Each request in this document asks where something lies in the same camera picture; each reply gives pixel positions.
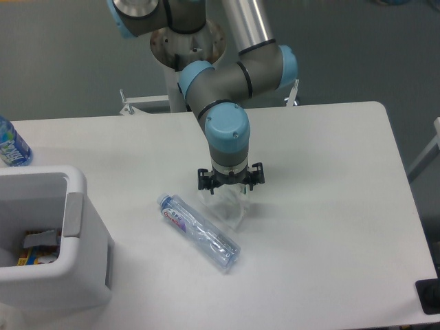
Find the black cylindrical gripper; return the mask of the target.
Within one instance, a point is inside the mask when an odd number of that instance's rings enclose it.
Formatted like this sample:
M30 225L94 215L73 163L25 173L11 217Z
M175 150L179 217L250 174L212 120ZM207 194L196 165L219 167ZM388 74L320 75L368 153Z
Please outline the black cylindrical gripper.
M246 184L249 190L265 183L264 168L262 162L257 162L248 168L248 161L243 161L234 166L220 165L214 161L211 162L212 171L206 168L197 170L197 188L198 190L207 190L213 195L214 189L218 185Z

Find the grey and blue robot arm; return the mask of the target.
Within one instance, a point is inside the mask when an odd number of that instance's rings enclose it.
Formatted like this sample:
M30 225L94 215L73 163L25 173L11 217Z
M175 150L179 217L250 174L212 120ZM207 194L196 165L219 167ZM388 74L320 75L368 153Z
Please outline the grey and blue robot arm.
M265 181L262 163L248 161L250 122L244 100L292 84L298 64L292 49L274 38L261 1L224 1L239 53L216 68L221 36L214 34L205 1L109 1L121 35L149 34L156 59L178 75L175 91L206 137L211 169L198 171L198 188L253 187Z

